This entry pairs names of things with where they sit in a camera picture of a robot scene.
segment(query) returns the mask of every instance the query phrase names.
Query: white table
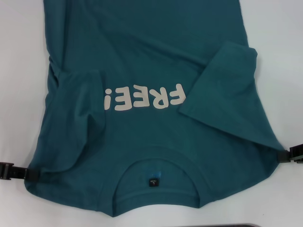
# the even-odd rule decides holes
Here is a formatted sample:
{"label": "white table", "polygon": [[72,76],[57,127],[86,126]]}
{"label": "white table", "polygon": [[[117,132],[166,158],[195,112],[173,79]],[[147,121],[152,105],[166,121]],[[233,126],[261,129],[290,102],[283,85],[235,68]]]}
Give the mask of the white table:
{"label": "white table", "polygon": [[[258,51],[258,92],[285,148],[303,143],[302,0],[242,0]],[[0,161],[26,167],[44,112],[48,53],[42,0],[0,0]],[[52,203],[22,180],[0,181],[2,227],[172,227],[254,223],[303,226],[303,164],[282,164],[258,185],[201,209],[153,205],[117,218]]]}

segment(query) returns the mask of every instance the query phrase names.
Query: teal t-shirt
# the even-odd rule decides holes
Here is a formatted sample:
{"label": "teal t-shirt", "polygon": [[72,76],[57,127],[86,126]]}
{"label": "teal t-shirt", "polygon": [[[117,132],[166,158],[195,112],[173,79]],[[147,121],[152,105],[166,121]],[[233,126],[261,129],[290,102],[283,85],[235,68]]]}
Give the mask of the teal t-shirt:
{"label": "teal t-shirt", "polygon": [[283,150],[256,92],[238,0],[44,0],[39,197],[117,216],[200,208],[271,175]]}

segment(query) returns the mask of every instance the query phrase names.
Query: sleeve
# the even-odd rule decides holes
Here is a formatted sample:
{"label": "sleeve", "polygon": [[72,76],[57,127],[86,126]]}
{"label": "sleeve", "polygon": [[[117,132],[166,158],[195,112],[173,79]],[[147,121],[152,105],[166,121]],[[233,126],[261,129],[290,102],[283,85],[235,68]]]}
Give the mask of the sleeve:
{"label": "sleeve", "polygon": [[283,150],[257,94],[256,58],[254,49],[226,42],[198,78],[179,112],[228,134]]}

